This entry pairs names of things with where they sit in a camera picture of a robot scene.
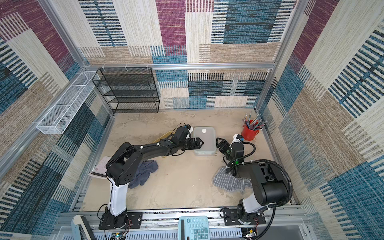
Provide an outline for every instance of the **black metal shelf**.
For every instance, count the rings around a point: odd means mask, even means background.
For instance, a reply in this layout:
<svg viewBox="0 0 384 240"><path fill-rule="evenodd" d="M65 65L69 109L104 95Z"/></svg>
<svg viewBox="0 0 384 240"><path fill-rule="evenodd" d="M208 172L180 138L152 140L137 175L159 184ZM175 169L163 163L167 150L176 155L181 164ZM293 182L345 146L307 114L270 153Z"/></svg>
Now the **black metal shelf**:
<svg viewBox="0 0 384 240"><path fill-rule="evenodd" d="M160 99L151 68L100 68L96 75L99 77L93 83L114 113L159 111Z"/></svg>
<svg viewBox="0 0 384 240"><path fill-rule="evenodd" d="M129 97L129 98L121 98L116 97L109 101L108 103L152 103L152 102L160 101L159 98L153 97Z"/></svg>

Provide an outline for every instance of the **calculator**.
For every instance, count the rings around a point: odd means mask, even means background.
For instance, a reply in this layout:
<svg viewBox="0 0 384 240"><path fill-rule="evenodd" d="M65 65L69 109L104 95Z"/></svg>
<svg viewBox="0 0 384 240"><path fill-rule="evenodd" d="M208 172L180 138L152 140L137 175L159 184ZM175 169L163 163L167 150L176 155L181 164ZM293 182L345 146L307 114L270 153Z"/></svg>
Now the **calculator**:
<svg viewBox="0 0 384 240"><path fill-rule="evenodd" d="M179 240L210 240L207 216L180 217Z"/></svg>

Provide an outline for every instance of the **red pen holder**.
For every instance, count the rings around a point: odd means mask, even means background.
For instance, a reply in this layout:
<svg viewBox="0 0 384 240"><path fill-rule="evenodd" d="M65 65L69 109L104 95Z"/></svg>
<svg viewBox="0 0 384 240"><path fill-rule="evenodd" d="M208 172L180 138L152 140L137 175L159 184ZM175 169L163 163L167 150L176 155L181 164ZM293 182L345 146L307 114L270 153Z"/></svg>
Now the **red pen holder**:
<svg viewBox="0 0 384 240"><path fill-rule="evenodd" d="M259 130L250 130L245 124L243 125L243 131L241 132L241 135L243 138L247 141L252 141L255 139L255 136L259 133Z"/></svg>

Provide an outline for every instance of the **patterned carpet wall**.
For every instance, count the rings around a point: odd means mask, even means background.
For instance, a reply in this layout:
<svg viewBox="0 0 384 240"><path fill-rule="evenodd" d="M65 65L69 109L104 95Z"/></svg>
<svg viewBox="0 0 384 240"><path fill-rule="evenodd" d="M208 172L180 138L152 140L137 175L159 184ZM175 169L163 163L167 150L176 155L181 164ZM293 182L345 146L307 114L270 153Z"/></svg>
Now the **patterned carpet wall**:
<svg viewBox="0 0 384 240"><path fill-rule="evenodd" d="M91 65L274 62L296 0L52 0Z"/></svg>
<svg viewBox="0 0 384 240"><path fill-rule="evenodd" d="M2 179L1 239L48 239L69 210L110 118L95 91L62 135L39 133Z"/></svg>
<svg viewBox="0 0 384 240"><path fill-rule="evenodd" d="M269 69L156 70L160 109L254 107Z"/></svg>
<svg viewBox="0 0 384 240"><path fill-rule="evenodd" d="M384 236L384 2L311 0L261 112L318 239Z"/></svg>
<svg viewBox="0 0 384 240"><path fill-rule="evenodd" d="M78 70L37 0L0 0L0 156Z"/></svg>

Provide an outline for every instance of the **white mesh basket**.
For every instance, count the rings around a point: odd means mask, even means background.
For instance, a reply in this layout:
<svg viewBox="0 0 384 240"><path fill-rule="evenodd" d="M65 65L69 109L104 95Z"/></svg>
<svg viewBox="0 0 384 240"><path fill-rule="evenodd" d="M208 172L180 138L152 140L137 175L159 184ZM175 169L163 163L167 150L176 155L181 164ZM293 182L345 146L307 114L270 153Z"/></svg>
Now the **white mesh basket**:
<svg viewBox="0 0 384 240"><path fill-rule="evenodd" d="M44 134L63 134L94 88L92 77L94 76L94 80L99 79L99 76L95 75L95 73L94 71L82 72L56 104L45 114L37 125L37 129Z"/></svg>

